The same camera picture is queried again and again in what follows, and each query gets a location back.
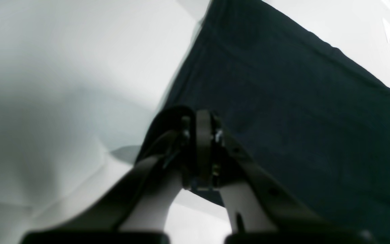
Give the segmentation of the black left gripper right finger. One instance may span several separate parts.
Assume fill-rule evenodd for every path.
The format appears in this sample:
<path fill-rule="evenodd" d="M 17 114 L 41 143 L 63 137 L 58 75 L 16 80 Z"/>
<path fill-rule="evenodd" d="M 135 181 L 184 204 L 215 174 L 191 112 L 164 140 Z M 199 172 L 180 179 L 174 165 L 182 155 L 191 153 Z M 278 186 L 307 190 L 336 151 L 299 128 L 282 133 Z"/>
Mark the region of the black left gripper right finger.
<path fill-rule="evenodd" d="M 317 215 L 262 170 L 213 117 L 212 173 L 233 233 L 310 232 Z"/>

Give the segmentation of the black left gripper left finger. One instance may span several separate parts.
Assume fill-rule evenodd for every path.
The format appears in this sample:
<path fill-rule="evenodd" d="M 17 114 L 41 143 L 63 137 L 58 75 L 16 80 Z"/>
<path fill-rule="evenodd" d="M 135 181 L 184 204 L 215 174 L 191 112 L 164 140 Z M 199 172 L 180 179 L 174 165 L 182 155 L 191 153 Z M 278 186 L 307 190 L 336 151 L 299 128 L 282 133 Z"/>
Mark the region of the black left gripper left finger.
<path fill-rule="evenodd" d="M 163 232 L 169 207 L 183 187 L 177 156 L 188 142 L 184 133 L 167 131 L 101 199 L 56 230 Z"/>

